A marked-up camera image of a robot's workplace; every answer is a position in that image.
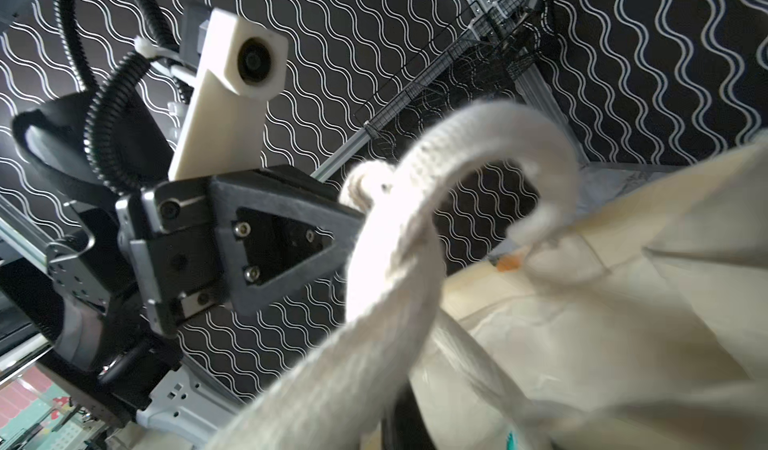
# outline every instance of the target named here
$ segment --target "camera lens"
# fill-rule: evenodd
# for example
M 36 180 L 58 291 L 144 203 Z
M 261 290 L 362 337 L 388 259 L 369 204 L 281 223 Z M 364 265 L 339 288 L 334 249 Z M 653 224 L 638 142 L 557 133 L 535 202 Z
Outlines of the camera lens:
M 262 82 L 270 74 L 271 68 L 272 58 L 264 43 L 255 38 L 243 43 L 237 55 L 237 70 L 243 81 L 248 84 Z

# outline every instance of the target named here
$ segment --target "cable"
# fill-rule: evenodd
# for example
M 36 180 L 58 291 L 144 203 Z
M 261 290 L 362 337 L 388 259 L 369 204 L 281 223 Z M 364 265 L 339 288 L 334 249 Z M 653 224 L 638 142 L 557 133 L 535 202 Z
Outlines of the cable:
M 149 68 L 149 60 L 137 52 L 127 54 L 96 92 L 85 118 L 85 156 L 96 176 L 118 195 L 137 192 L 148 183 L 130 173 L 120 160 L 114 145 L 114 124 L 136 98 L 136 85 Z
M 177 52 L 179 47 L 174 39 L 174 34 L 168 27 L 168 22 L 160 11 L 155 0 L 134 0 L 139 7 L 141 15 L 147 22 L 150 35 L 169 50 Z M 88 90 L 96 90 L 98 84 L 94 77 L 88 59 L 85 56 L 82 41 L 78 35 L 77 20 L 74 13 L 74 0 L 54 0 L 54 12 L 56 25 L 62 34 L 64 52 L 78 77 L 78 81 Z
M 179 47 L 170 31 L 165 16 L 156 0 L 134 0 L 146 20 L 150 35 L 159 46 L 178 52 Z M 86 118 L 84 145 L 88 162 L 96 176 L 112 192 L 122 195 L 141 189 L 140 178 L 131 174 L 120 161 L 114 147 L 114 123 L 121 117 L 125 106 L 134 98 L 135 87 L 147 74 L 149 61 L 136 52 L 130 52 L 118 65 L 108 81 L 101 87 L 88 65 L 74 12 L 74 0 L 54 0 L 56 24 L 62 35 L 64 53 L 85 90 L 97 91 Z M 189 104 L 193 89 L 174 78 L 180 99 Z

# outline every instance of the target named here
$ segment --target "black strap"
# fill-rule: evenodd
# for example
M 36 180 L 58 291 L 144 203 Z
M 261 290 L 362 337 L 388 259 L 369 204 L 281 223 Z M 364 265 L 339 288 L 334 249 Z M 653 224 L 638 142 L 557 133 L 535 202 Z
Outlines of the black strap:
M 60 172 L 56 168 L 47 165 L 29 149 L 26 133 L 29 127 L 33 126 L 39 128 L 50 126 L 45 115 L 39 109 L 17 115 L 12 123 L 12 135 L 16 142 L 16 149 L 19 155 L 34 168 L 34 171 L 69 198 L 98 206 L 110 212 L 114 211 L 114 204 L 118 201 L 118 196 L 112 193 L 109 188 L 103 185 L 84 182 L 81 179 Z

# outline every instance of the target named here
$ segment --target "black wavy patterned wall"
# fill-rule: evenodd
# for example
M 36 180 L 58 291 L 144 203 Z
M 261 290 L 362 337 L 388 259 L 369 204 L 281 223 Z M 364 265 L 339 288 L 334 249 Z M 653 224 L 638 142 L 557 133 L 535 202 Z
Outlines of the black wavy patterned wall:
M 158 0 L 177 32 L 185 1 Z M 270 102 L 265 128 L 254 131 L 265 133 L 265 164 L 306 172 L 357 130 L 353 113 L 373 90 L 466 6 L 464 0 L 198 1 L 289 39 L 286 91 Z M 590 159 L 686 165 L 744 143 L 768 118 L 768 0 L 554 0 L 553 8 L 543 31 L 555 34 L 556 43 L 538 66 Z M 136 34 L 145 35 L 130 0 L 78 0 L 78 17 L 100 77 Z M 52 0 L 36 0 L 0 44 L 0 194 L 60 236 L 75 224 L 63 214 L 61 196 L 27 171 L 8 130 L 14 114 L 77 90 Z M 427 55 L 424 60 L 435 53 Z M 485 83 L 467 84 L 456 74 L 437 81 L 461 93 L 448 111 L 487 96 L 492 90 Z M 178 124 L 166 107 L 178 99 L 168 79 L 152 74 L 139 90 L 163 129 Z M 512 87 L 501 93 L 515 96 Z M 409 109 L 392 123 L 392 135 L 420 131 L 424 122 Z M 355 160 L 369 157 L 386 155 L 372 143 Z M 337 186 L 345 171 L 334 178 Z M 508 163 L 462 182 L 436 214 L 447 271 L 481 259 L 534 203 Z M 250 398 L 328 335 L 342 320 L 342 302 L 336 275 L 253 319 L 216 308 L 192 321 L 180 340 L 226 386 Z
M 690 165 L 765 126 L 768 0 L 554 0 L 539 63 L 593 161 Z

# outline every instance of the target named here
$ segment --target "white rope handle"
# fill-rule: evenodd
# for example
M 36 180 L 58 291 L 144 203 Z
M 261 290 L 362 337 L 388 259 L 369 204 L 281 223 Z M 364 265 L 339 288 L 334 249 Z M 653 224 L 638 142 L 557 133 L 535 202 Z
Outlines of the white rope handle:
M 355 445 L 406 383 L 438 313 L 445 275 L 433 211 L 466 173 L 507 158 L 540 195 L 533 214 L 509 231 L 519 243 L 532 243 L 572 214 L 578 191 L 569 141 L 533 109 L 510 102 L 469 106 L 428 131 L 393 172 L 383 163 L 356 169 L 342 201 L 370 213 L 350 259 L 348 322 L 207 447 Z M 543 448 L 536 438 L 529 444 Z

